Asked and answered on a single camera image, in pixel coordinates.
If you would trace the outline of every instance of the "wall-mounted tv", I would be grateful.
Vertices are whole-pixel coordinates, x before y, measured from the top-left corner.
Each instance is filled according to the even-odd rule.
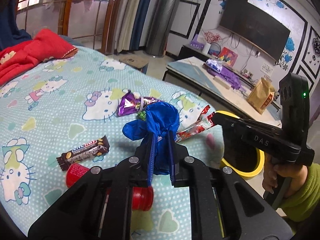
[[[220,26],[248,40],[270,55],[281,57],[290,30],[247,0],[227,0]]]

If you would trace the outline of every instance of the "purple candy wrapper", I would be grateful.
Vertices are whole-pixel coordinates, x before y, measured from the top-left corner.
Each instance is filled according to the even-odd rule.
[[[133,93],[131,93],[131,91],[129,90],[129,92],[126,93],[121,99],[118,108],[118,116],[141,112],[147,107],[147,105],[159,101],[159,99],[153,97],[135,98]]]

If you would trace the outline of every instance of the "brown paper bag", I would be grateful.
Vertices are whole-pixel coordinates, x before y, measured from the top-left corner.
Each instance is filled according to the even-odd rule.
[[[251,91],[247,101],[259,114],[262,114],[266,107],[272,102],[275,91],[275,88],[269,80],[261,78]]]

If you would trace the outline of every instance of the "blue glove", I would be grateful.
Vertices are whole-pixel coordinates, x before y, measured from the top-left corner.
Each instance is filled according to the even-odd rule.
[[[154,156],[153,173],[155,175],[168,175],[170,159],[168,156],[166,135],[172,131],[175,135],[179,128],[178,110],[169,103],[157,102],[146,107],[146,122],[134,120],[126,123],[122,128],[122,133],[132,141],[143,139],[141,145],[148,142],[149,133],[154,133],[158,138],[156,149],[151,153]]]

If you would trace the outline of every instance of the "green sleeve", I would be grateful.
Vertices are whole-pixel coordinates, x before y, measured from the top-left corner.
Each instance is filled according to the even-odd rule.
[[[300,222],[308,218],[320,198],[320,165],[308,167],[308,176],[302,188],[285,199],[280,207],[292,221]]]

